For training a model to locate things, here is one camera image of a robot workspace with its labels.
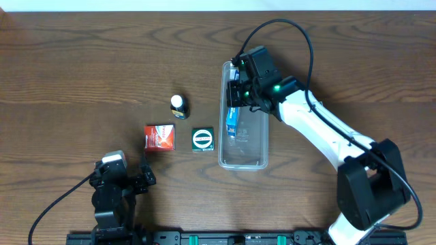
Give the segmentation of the red Panadol box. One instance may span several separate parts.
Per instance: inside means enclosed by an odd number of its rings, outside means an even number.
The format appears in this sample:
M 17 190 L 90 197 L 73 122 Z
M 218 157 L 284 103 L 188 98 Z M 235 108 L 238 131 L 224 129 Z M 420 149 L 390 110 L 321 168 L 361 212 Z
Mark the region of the red Panadol box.
M 146 152 L 175 150 L 174 125 L 147 125 L 144 127 Z

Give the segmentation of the clear plastic container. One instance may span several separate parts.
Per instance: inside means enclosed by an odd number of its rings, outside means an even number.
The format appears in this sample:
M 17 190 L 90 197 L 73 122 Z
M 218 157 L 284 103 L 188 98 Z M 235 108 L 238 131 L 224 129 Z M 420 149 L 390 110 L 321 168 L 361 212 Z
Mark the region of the clear plastic container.
M 228 135 L 226 88 L 237 76 L 238 69 L 231 62 L 225 62 L 221 75 L 218 163 L 226 170 L 255 172 L 268 165 L 268 115 L 242 107 L 236 135 Z

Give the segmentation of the blue cooling sheet box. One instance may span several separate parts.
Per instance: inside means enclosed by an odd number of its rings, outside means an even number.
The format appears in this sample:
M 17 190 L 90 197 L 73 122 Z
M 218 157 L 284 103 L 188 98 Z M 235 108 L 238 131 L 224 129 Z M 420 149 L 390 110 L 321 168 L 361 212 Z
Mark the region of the blue cooling sheet box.
M 232 67 L 230 69 L 230 81 L 239 79 L 239 71 L 237 68 Z M 228 114 L 226 118 L 226 129 L 230 137 L 236 137 L 238 121 L 240 116 L 239 108 L 228 108 Z

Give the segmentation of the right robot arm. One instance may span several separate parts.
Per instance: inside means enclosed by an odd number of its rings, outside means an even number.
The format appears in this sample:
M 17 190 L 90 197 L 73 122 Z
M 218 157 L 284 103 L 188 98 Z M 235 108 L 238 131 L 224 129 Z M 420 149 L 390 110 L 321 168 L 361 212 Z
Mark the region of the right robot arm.
M 415 196 L 398 146 L 376 142 L 329 112 L 296 78 L 239 78 L 225 83 L 227 105 L 272 114 L 305 136 L 337 171 L 341 211 L 330 244 L 400 244 L 405 228 L 383 221 Z

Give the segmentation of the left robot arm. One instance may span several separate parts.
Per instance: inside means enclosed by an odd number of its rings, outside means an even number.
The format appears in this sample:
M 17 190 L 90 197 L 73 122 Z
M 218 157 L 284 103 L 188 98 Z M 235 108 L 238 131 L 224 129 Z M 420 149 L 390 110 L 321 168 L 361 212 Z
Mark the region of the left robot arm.
M 136 196 L 147 193 L 148 187 L 156 184 L 146 157 L 140 158 L 140 172 L 129 176 L 124 152 L 109 152 L 95 164 L 89 184 L 95 189 L 91 202 L 97 221 L 91 243 L 146 244 L 146 230 L 134 222 Z

